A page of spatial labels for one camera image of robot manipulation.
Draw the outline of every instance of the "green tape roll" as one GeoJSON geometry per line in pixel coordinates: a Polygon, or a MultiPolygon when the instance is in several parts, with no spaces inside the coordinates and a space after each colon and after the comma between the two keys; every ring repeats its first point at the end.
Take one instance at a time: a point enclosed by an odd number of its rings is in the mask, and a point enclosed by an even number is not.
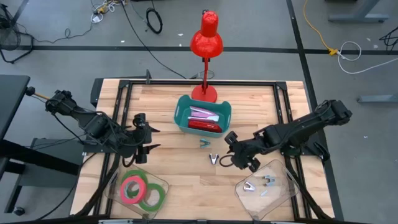
{"type": "MultiPolygon", "coordinates": [[[[139,176],[145,182],[145,184],[148,184],[148,178],[147,178],[145,172],[141,171],[141,170],[129,170],[129,171],[127,171],[124,174],[123,178],[122,178],[122,183],[128,177],[132,177],[132,176],[135,176],[135,175],[139,176]]],[[[129,198],[133,198],[133,197],[138,195],[138,192],[139,192],[139,190],[127,190],[127,196],[129,198]]]]}
{"type": "Polygon", "coordinates": [[[164,198],[166,197],[166,192],[164,191],[163,187],[159,184],[147,184],[147,193],[151,190],[157,190],[159,193],[159,201],[151,206],[146,204],[145,199],[139,203],[139,206],[147,212],[156,212],[162,206],[164,198]]]}

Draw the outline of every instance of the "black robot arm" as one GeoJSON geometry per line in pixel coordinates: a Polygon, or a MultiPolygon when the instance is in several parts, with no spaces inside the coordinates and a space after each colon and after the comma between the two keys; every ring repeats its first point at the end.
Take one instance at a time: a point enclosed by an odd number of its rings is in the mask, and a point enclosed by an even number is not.
{"type": "Polygon", "coordinates": [[[260,162],[256,154],[268,154],[277,149],[281,152],[297,151],[309,137],[328,125],[343,125],[349,121],[352,112],[341,101],[326,100],[318,105],[314,112],[288,124],[274,124],[253,133],[254,138],[238,141],[231,131],[225,141],[233,153],[231,162],[240,169],[249,167],[252,172],[258,170],[260,162]]]}
{"type": "Polygon", "coordinates": [[[142,146],[152,142],[152,132],[159,132],[149,126],[144,113],[134,116],[132,123],[136,129],[128,131],[126,128],[129,127],[120,126],[102,111],[89,111],[79,107],[72,99],[72,94],[65,90],[57,90],[55,95],[46,101],[45,109],[52,114],[71,116],[78,121],[85,134],[98,144],[112,149],[124,158],[134,155],[136,163],[146,163],[149,149],[159,146],[142,146]]]}

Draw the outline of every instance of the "lamp base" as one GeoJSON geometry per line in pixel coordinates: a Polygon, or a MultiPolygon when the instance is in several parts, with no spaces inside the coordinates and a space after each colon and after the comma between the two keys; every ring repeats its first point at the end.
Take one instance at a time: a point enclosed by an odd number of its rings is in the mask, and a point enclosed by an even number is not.
{"type": "Polygon", "coordinates": [[[206,102],[210,102],[210,103],[216,103],[217,91],[211,85],[207,85],[206,94],[203,94],[201,85],[198,85],[193,89],[191,97],[193,100],[200,100],[200,101],[206,101],[206,102]]]}

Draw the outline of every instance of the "teal plastic bin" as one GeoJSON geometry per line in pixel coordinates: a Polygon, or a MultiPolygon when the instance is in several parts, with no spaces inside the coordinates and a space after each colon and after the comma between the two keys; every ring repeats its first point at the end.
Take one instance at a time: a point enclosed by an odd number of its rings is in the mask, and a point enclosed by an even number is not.
{"type": "Polygon", "coordinates": [[[220,138],[229,128],[231,122],[232,107],[230,103],[224,101],[222,104],[209,103],[191,99],[188,95],[180,97],[174,112],[174,122],[180,127],[181,131],[190,134],[220,138]],[[220,126],[222,133],[212,133],[193,128],[188,128],[188,117],[191,116],[190,106],[196,106],[216,113],[220,118],[217,124],[220,126]]]}

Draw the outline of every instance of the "clear plastic tray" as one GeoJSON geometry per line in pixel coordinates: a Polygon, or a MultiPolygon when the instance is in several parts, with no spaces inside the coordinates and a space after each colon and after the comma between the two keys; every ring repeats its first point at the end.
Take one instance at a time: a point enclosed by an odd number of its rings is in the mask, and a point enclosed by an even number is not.
{"type": "Polygon", "coordinates": [[[151,220],[162,208],[168,191],[169,184],[166,181],[132,165],[128,168],[119,167],[109,181],[104,194],[107,198],[117,201],[126,208],[142,215],[143,218],[151,220]],[[139,192],[139,186],[136,182],[131,182],[131,184],[122,187],[123,182],[128,182],[127,178],[131,176],[140,176],[146,182],[147,190],[144,199],[139,203],[125,203],[122,199],[123,195],[127,198],[137,197],[136,195],[139,192]]]}
{"type": "Polygon", "coordinates": [[[235,192],[243,207],[254,220],[265,215],[299,192],[299,186],[283,163],[273,160],[235,186],[235,192]],[[245,183],[255,186],[245,191],[245,183]]]}

